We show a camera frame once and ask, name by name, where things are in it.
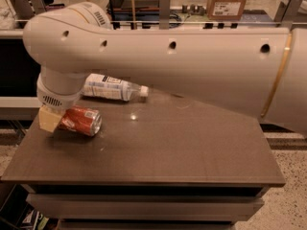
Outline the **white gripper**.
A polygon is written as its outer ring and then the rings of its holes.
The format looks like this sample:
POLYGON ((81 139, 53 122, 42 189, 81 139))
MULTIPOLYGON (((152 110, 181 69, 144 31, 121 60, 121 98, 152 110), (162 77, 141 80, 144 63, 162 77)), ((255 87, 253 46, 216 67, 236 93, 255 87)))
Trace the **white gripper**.
POLYGON ((71 108, 81 95, 81 92, 71 95, 52 92, 44 85, 42 77, 38 77, 36 93, 39 101, 45 104, 38 111, 39 127, 51 133, 58 127, 64 110, 71 108))

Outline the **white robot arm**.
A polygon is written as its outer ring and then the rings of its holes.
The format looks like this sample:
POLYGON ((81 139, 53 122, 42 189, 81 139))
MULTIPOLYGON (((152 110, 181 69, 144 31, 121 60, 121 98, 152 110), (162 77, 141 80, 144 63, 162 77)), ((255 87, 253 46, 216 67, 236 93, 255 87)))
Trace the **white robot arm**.
POLYGON ((100 73, 307 133, 307 30, 114 29, 96 4, 41 13, 23 29, 40 65, 38 99, 68 109, 100 73))

